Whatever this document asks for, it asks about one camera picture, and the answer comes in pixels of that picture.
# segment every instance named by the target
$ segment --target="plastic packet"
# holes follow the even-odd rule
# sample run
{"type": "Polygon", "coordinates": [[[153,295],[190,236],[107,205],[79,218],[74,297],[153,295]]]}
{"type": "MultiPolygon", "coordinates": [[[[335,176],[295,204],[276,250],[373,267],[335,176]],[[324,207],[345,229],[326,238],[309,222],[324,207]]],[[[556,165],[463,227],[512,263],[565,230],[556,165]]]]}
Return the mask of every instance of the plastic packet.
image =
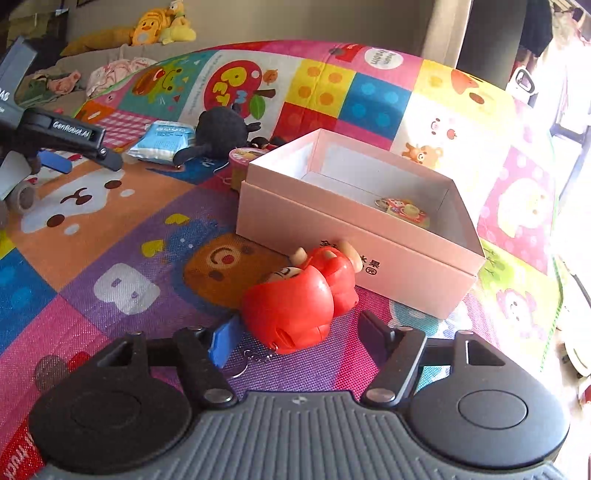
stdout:
{"type": "Polygon", "coordinates": [[[195,127],[156,120],[127,153],[133,157],[165,165],[173,164],[176,152],[195,144],[195,127]]]}

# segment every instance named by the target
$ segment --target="cartoon apple print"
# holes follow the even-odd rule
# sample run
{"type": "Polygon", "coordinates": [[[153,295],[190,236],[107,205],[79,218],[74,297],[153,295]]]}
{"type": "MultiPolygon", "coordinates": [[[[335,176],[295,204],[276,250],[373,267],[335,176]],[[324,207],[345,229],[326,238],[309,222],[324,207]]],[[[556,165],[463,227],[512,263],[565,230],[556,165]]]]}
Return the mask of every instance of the cartoon apple print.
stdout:
{"type": "Polygon", "coordinates": [[[209,80],[203,104],[206,110],[215,106],[240,106],[240,115],[252,115],[257,120],[265,113],[263,97],[273,98],[275,89],[259,90],[262,71],[249,60],[235,60],[226,63],[209,80]]]}

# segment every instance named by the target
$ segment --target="black plush toy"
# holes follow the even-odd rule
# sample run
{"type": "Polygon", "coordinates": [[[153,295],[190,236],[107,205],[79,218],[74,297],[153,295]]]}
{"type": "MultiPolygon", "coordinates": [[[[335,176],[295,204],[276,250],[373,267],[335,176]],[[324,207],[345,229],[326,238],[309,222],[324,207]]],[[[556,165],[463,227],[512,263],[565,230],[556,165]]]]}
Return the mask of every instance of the black plush toy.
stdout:
{"type": "Polygon", "coordinates": [[[261,123],[245,124],[240,106],[217,106],[199,115],[195,129],[195,146],[175,153],[173,164],[180,167],[195,157],[227,160],[234,148],[248,146],[248,134],[261,129],[261,123]]]}

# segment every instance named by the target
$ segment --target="red toy figure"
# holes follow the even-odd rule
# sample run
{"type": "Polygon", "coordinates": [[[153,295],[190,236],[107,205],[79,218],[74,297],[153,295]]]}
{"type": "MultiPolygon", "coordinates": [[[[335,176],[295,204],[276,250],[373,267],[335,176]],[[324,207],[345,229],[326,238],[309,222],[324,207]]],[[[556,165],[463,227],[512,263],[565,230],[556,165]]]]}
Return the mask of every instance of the red toy figure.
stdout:
{"type": "Polygon", "coordinates": [[[285,267],[242,299],[242,319],[250,332],[277,353],[293,353],[328,337],[330,322],[357,305],[355,273],[361,258],[347,242],[291,256],[299,268],[285,267]]]}

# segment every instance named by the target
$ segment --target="pink box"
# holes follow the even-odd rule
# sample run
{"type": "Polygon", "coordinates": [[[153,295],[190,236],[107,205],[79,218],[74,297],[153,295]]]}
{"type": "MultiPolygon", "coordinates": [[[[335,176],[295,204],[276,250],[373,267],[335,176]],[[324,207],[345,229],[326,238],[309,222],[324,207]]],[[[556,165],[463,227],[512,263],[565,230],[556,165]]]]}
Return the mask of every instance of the pink box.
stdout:
{"type": "Polygon", "coordinates": [[[365,259],[357,285],[441,319],[485,262],[453,180],[322,129],[250,163],[236,233],[286,255],[345,239],[365,259]],[[384,213],[384,197],[412,200],[429,230],[384,213]]]}

